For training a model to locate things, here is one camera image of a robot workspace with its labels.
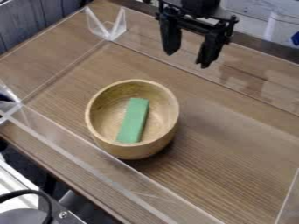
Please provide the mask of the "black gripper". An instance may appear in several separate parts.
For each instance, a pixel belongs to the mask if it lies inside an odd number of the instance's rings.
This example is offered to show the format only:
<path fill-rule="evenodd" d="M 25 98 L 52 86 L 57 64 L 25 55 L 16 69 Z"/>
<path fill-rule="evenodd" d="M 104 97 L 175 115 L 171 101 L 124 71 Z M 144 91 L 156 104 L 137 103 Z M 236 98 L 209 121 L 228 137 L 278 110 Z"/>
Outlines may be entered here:
<path fill-rule="evenodd" d="M 220 6 L 220 0 L 157 0 L 163 50 L 172 55 L 181 47 L 181 29 L 204 36 L 195 63 L 208 68 L 233 35 L 239 17 Z"/>

